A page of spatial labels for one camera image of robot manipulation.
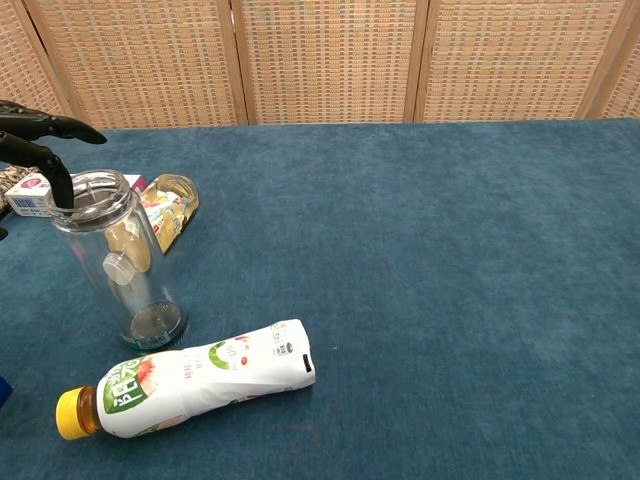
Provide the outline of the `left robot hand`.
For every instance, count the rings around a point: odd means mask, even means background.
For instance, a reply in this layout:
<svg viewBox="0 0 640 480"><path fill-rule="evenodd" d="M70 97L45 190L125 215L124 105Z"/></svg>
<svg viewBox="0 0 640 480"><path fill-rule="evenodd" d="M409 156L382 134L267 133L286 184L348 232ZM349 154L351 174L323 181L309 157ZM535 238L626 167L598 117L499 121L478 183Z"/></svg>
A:
<svg viewBox="0 0 640 480"><path fill-rule="evenodd" d="M34 143L45 136L96 145L106 143L107 138L78 119L51 115L9 100L1 101L1 161L25 168L36 167L49 181L55 205L73 209L71 174L51 149Z"/></svg>

